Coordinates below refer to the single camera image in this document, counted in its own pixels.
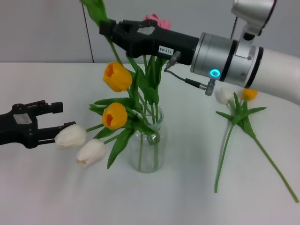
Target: gray wall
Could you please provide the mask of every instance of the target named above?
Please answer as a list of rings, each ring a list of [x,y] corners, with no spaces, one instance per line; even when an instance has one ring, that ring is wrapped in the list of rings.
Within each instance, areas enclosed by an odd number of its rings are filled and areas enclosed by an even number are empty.
[[[193,36],[201,32],[229,37],[234,16],[232,0],[104,0],[107,14],[117,21],[142,20],[156,13],[171,20],[171,29]],[[299,0],[278,0],[256,45],[300,57]],[[110,47],[88,16],[94,62],[114,60]],[[92,62],[83,9],[78,0],[11,0],[0,7],[0,62]],[[234,38],[239,37],[239,21]],[[118,48],[121,58],[125,53]]]
[[[1,1],[0,61],[92,62],[79,1]]]

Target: glass vase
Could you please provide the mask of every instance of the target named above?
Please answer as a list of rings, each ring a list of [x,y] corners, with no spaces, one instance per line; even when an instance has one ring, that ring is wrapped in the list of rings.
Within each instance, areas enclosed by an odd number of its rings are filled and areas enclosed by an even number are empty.
[[[163,166],[167,142],[167,128],[161,108],[148,105],[145,117],[156,133],[146,135],[137,131],[129,140],[129,162],[139,172],[153,173]]]

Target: flower petal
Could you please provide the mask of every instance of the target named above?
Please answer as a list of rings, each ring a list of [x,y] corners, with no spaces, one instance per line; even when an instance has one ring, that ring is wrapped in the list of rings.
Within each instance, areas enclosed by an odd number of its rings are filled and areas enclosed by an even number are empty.
[[[83,165],[84,168],[87,168],[96,162],[99,162],[105,155],[105,144],[98,139],[92,139],[77,153],[77,162]]]
[[[81,146],[86,141],[86,131],[77,124],[73,124],[62,131],[54,138],[60,148]]]

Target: white flower bud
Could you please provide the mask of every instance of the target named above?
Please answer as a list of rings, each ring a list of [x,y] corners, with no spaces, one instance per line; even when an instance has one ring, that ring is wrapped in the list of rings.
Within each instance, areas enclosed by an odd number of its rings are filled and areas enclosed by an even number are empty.
[[[98,140],[92,139],[87,142],[77,153],[77,162],[87,168],[104,158],[106,155],[105,144]]]
[[[62,131],[54,138],[60,148],[82,146],[86,141],[87,133],[84,128],[73,124]]]
[[[216,92],[216,99],[221,104],[228,104],[230,100],[234,100],[234,91],[229,88],[221,88]]]

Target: yellow flower bud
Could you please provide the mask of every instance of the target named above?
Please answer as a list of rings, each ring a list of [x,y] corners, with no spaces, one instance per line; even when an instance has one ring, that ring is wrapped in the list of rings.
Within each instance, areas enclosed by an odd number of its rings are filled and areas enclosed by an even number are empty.
[[[127,91],[132,83],[131,73],[118,62],[110,62],[103,80],[115,92]]]
[[[256,90],[244,89],[242,93],[242,98],[247,98],[247,101],[251,101],[256,97],[257,93],[258,91]]]
[[[127,118],[125,107],[121,103],[115,102],[104,109],[102,123],[110,130],[116,130],[126,124]]]

